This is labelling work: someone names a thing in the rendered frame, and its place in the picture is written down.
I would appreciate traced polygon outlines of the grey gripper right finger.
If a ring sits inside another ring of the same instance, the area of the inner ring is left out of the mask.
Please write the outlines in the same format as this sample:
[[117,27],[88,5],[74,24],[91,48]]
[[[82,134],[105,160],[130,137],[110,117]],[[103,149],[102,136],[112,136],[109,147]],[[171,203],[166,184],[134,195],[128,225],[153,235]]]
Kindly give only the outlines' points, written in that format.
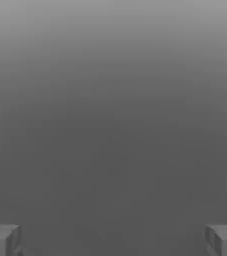
[[227,256],[227,224],[206,225],[204,238],[207,256]]

